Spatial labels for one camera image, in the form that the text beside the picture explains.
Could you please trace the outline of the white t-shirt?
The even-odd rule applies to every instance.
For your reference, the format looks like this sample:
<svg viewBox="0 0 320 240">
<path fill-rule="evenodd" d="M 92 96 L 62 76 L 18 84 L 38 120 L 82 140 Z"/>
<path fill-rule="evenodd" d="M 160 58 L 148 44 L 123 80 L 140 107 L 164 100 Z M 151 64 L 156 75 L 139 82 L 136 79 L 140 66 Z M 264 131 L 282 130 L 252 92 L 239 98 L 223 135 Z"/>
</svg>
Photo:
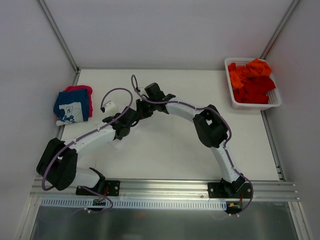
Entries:
<svg viewBox="0 0 320 240">
<path fill-rule="evenodd" d="M 132 127 L 130 129 L 130 133 L 127 136 L 123 137 L 122 140 L 115 139 L 115 140 L 109 142 L 108 145 L 112 146 L 113 148 L 115 148 L 117 150 L 120 150 L 124 146 L 134 142 L 135 137 L 136 137 L 139 129 L 140 129 L 139 125 Z"/>
</svg>

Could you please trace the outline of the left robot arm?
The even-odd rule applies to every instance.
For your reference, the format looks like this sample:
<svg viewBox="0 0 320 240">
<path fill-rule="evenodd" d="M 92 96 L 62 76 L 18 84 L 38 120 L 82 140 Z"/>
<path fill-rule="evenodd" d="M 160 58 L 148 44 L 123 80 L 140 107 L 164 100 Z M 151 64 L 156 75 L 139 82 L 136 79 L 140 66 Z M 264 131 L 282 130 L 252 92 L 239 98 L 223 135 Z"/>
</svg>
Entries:
<svg viewBox="0 0 320 240">
<path fill-rule="evenodd" d="M 93 167 L 78 167 L 78 160 L 103 144 L 122 140 L 137 125 L 141 114 L 130 108 L 102 120 L 96 128 L 68 140 L 51 139 L 36 167 L 42 176 L 42 189 L 62 191 L 70 186 L 79 187 L 91 195 L 103 194 L 105 176 Z"/>
</svg>

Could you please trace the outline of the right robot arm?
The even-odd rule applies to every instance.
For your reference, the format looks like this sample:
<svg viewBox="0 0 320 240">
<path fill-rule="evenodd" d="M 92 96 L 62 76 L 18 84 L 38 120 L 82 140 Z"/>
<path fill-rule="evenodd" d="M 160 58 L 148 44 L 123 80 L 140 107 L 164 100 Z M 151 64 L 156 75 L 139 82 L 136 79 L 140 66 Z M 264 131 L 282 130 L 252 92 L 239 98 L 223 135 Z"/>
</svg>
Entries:
<svg viewBox="0 0 320 240">
<path fill-rule="evenodd" d="M 135 88 L 135 92 L 140 97 L 136 100 L 136 110 L 141 117 L 149 118 L 153 112 L 158 111 L 193 123 L 198 139 L 212 151 L 220 168 L 221 180 L 216 187 L 216 192 L 228 198 L 239 196 L 246 178 L 233 163 L 227 146 L 232 133 L 216 107 L 213 105 L 195 107 L 181 101 L 173 94 L 165 95 L 155 82 L 144 90 L 147 95 L 141 95 L 138 88 Z"/>
</svg>

